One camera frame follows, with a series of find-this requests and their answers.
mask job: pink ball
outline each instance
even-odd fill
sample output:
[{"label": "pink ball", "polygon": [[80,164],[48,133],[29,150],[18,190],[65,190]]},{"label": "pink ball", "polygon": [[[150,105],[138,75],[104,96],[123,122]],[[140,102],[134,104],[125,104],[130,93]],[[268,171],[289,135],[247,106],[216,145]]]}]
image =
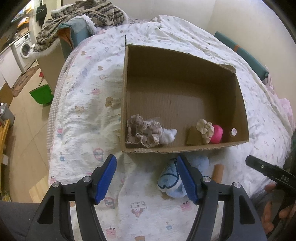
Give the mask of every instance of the pink ball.
[{"label": "pink ball", "polygon": [[223,135],[223,129],[222,127],[218,126],[218,125],[213,125],[214,127],[214,134],[213,136],[211,137],[211,143],[212,144],[218,144],[220,143],[221,139],[222,139],[222,135]]}]

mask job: washing machine door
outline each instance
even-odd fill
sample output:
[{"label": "washing machine door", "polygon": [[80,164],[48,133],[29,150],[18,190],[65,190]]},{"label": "washing machine door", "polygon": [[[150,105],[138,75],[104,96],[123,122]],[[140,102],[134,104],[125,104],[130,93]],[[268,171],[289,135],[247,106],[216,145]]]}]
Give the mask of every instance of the washing machine door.
[{"label": "washing machine door", "polygon": [[31,49],[30,42],[28,41],[24,42],[20,47],[20,56],[22,58],[28,58],[30,49]]}]

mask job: blue plush toy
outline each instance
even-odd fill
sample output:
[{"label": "blue plush toy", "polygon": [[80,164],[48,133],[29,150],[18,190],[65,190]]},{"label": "blue plush toy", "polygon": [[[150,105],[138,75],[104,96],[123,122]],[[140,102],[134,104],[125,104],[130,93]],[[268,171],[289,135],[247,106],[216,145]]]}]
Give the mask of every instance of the blue plush toy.
[{"label": "blue plush toy", "polygon": [[[188,161],[191,166],[199,169],[203,173],[209,167],[209,159],[206,156],[189,155]],[[162,192],[173,198],[181,198],[187,195],[180,175],[177,170],[177,159],[169,161],[166,168],[162,171],[157,181],[157,186]]]}]

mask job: blue gripper pad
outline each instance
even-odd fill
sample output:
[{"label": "blue gripper pad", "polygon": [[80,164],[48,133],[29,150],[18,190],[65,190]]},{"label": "blue gripper pad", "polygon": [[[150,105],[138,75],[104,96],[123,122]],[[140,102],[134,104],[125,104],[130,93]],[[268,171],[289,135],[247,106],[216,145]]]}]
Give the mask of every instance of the blue gripper pad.
[{"label": "blue gripper pad", "polygon": [[196,194],[196,185],[191,174],[186,168],[185,163],[181,158],[181,156],[177,157],[177,170],[179,172],[179,175],[181,177],[181,180],[183,182],[183,185],[185,187],[189,200],[193,201],[193,203],[196,204],[198,201],[198,197]]},{"label": "blue gripper pad", "polygon": [[100,201],[102,201],[105,198],[108,188],[110,186],[111,180],[113,178],[113,175],[115,173],[116,167],[117,167],[116,157],[112,155],[108,165],[106,166],[97,184],[96,196],[95,196],[95,201],[97,203],[100,203]]}]

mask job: blanket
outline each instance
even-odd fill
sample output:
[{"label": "blanket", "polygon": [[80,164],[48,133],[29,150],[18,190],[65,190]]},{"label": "blanket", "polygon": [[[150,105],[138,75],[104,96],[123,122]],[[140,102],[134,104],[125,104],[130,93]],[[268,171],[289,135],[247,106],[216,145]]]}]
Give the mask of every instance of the blanket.
[{"label": "blanket", "polygon": [[92,26],[90,28],[92,34],[96,33],[96,27],[119,26],[126,19],[126,14],[107,0],[77,1],[75,4],[52,11],[52,18],[46,21],[36,37],[32,54],[46,50],[44,55],[49,54],[57,46],[59,24],[66,23],[77,16],[83,17],[87,24]]},{"label": "blanket", "polygon": [[[183,197],[162,195],[156,182],[177,154],[125,154],[120,149],[122,75],[127,44],[146,45],[190,53],[217,64],[230,64],[244,98],[250,142],[214,150],[206,155],[211,175],[224,164],[222,183],[242,184],[249,196],[269,179],[246,166],[254,155],[283,166],[290,152],[292,128],[281,104],[251,67],[233,50],[208,32],[172,16],[161,15],[149,23],[121,25],[100,31],[76,47],[59,77],[60,100],[54,123],[49,182],[77,182],[114,154],[118,165],[105,200],[95,206],[108,241],[186,240],[198,206]],[[75,203],[71,220],[76,241],[81,235]],[[213,239],[219,233],[223,203],[219,203]]]}]

